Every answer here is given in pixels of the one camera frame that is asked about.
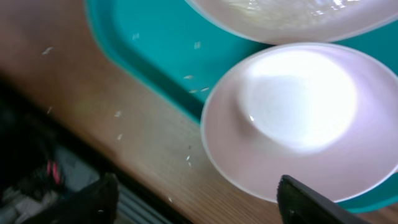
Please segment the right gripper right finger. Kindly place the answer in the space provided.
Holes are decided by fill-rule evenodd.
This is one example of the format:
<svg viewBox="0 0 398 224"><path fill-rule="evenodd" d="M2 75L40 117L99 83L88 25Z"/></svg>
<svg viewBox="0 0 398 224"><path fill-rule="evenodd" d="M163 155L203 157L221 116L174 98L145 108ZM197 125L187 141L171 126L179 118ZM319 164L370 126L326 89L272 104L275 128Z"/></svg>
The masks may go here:
<svg viewBox="0 0 398 224"><path fill-rule="evenodd" d="M283 224L368 224L289 175L280 178L277 204Z"/></svg>

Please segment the white plate with rice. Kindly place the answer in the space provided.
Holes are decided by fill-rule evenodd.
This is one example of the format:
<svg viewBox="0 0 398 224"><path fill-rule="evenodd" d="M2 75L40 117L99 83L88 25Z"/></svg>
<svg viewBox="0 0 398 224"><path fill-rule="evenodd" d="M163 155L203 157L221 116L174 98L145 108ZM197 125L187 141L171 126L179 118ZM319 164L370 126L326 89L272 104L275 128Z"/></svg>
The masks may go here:
<svg viewBox="0 0 398 224"><path fill-rule="evenodd" d="M397 0L188 0L215 26L265 44L334 42L397 21Z"/></svg>

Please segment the small pink bowl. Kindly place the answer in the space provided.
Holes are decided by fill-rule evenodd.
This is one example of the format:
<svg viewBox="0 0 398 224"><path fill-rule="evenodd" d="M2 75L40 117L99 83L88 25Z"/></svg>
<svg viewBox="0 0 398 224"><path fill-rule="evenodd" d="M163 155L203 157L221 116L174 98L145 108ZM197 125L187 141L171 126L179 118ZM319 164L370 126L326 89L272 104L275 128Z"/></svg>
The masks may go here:
<svg viewBox="0 0 398 224"><path fill-rule="evenodd" d="M342 45L271 47L218 81L201 140L217 171L257 198L275 202L290 175L346 201L397 170L397 75Z"/></svg>

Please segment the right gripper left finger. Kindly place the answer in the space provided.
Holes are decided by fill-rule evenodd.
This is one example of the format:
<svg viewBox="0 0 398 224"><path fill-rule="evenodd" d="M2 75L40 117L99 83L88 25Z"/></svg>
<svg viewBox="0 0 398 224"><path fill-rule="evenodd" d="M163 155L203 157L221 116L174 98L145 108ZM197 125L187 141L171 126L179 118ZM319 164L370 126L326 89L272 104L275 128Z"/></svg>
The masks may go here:
<svg viewBox="0 0 398 224"><path fill-rule="evenodd" d="M23 224L113 224L117 218L119 182L112 173L70 198L28 218Z"/></svg>

